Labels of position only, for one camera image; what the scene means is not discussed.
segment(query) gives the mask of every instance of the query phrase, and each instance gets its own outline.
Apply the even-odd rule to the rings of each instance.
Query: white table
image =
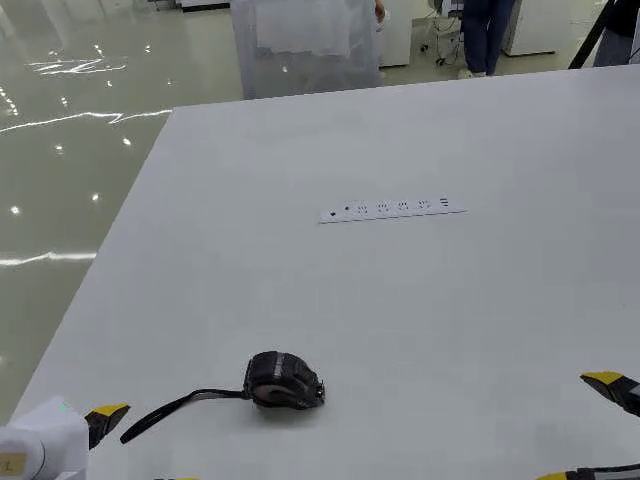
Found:
[[[177,109],[16,413],[128,401],[92,480],[532,479],[640,460],[640,68]],[[447,192],[467,214],[318,225]],[[203,401],[302,355],[327,404]]]

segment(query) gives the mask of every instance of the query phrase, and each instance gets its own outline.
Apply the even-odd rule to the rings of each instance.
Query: power strip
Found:
[[[378,202],[354,202],[320,215],[319,223],[358,222],[384,218],[418,217],[466,212],[446,197],[425,200],[399,200]]]

